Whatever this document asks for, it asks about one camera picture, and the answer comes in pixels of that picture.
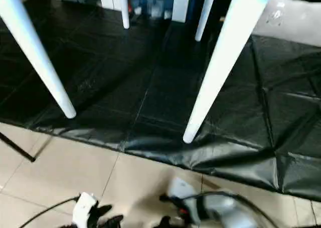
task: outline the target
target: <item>beige floor tile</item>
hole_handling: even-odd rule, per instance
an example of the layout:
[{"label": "beige floor tile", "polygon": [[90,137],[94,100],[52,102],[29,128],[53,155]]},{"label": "beige floor tile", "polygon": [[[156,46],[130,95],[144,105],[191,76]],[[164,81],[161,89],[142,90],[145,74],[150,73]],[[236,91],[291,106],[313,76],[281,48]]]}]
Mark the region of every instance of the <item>beige floor tile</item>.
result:
[{"label": "beige floor tile", "polygon": [[321,224],[321,202],[312,202],[313,204],[313,211],[316,217],[316,223]]},{"label": "beige floor tile", "polygon": [[315,225],[311,201],[294,197],[295,209],[299,226]]},{"label": "beige floor tile", "polygon": [[[17,228],[45,208],[11,196],[0,194],[0,227]],[[59,227],[70,224],[71,216],[49,211],[30,223],[28,228]]]},{"label": "beige floor tile", "polygon": [[[0,123],[0,132],[19,145],[25,151],[30,151],[41,136],[23,128]],[[23,158],[5,143],[0,141],[0,190],[21,164]]]},{"label": "beige floor tile", "polygon": [[[118,153],[57,137],[43,136],[32,150],[36,162],[23,161],[3,192],[51,206],[80,192],[101,197]],[[74,204],[59,209],[71,213]]]},{"label": "beige floor tile", "polygon": [[114,205],[112,214],[123,214],[122,227],[153,227],[176,209],[159,201],[173,177],[179,177],[201,191],[202,175],[155,161],[122,154],[106,187],[102,204]]},{"label": "beige floor tile", "polygon": [[266,212],[279,226],[297,226],[295,204],[292,196],[281,195],[255,187],[204,175],[203,191],[228,189],[246,197],[264,212]]}]

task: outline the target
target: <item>table leg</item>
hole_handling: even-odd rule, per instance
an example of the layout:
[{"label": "table leg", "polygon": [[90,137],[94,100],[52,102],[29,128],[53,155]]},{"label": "table leg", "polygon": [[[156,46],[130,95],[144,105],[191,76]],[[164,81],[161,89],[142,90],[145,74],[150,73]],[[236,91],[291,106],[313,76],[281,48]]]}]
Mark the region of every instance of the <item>table leg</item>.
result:
[{"label": "table leg", "polygon": [[129,29],[128,0],[120,0],[122,22],[125,29]]},{"label": "table leg", "polygon": [[232,0],[183,140],[191,143],[250,37],[268,0]]},{"label": "table leg", "polygon": [[67,118],[76,111],[21,0],[0,0],[0,16]]},{"label": "table leg", "polygon": [[12,140],[10,140],[8,137],[6,137],[4,134],[0,132],[0,140],[2,140],[4,143],[6,143],[11,149],[18,152],[20,155],[22,155],[24,158],[29,160],[30,162],[34,162],[36,158],[29,155],[27,152],[25,152],[23,149],[21,149],[16,143],[14,143]]},{"label": "table leg", "polygon": [[200,17],[199,25],[197,27],[195,40],[199,42],[202,39],[202,35],[206,26],[207,19],[209,18],[210,11],[214,0],[205,0],[203,4],[202,14]]}]

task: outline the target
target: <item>electrical cord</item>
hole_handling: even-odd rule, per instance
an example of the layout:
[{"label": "electrical cord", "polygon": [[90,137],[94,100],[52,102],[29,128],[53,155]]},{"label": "electrical cord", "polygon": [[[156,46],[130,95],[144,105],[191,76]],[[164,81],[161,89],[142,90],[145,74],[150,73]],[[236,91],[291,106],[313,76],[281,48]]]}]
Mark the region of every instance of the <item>electrical cord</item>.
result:
[{"label": "electrical cord", "polygon": [[201,194],[198,194],[198,195],[191,195],[191,196],[185,197],[184,199],[198,197],[198,196],[204,196],[204,195],[211,195],[211,194],[223,195],[223,196],[227,196],[227,197],[230,197],[230,198],[234,198],[237,201],[247,205],[248,207],[253,209],[255,212],[261,214],[264,218],[266,218],[271,223],[271,225],[274,226],[274,228],[279,228],[278,225],[274,222],[274,220],[271,217],[269,217],[269,215],[267,213],[265,213],[257,205],[255,205],[254,203],[249,201],[247,198],[244,198],[244,197],[242,197],[242,196],[240,196],[238,194],[228,193],[228,192],[225,192],[225,191],[209,191],[209,192],[204,192],[204,193],[201,193]]},{"label": "electrical cord", "polygon": [[73,198],[69,198],[69,199],[67,199],[67,200],[64,200],[64,201],[62,201],[62,202],[60,202],[60,203],[58,203],[58,204],[55,204],[55,205],[53,205],[53,206],[51,206],[51,207],[43,210],[42,212],[36,214],[34,217],[32,217],[31,219],[29,219],[27,222],[25,222],[25,223],[24,223],[22,226],[20,226],[19,228],[24,228],[24,227],[26,227],[26,225],[28,225],[30,222],[32,222],[32,221],[34,221],[35,219],[37,219],[39,216],[43,215],[44,213],[46,213],[46,212],[48,212],[48,211],[50,211],[50,210],[52,210],[52,209],[54,209],[54,208],[62,205],[62,204],[71,202],[71,201],[73,201],[73,200],[77,202],[78,199],[79,199],[79,197],[80,197],[80,196],[75,196],[75,197],[73,197]]}]

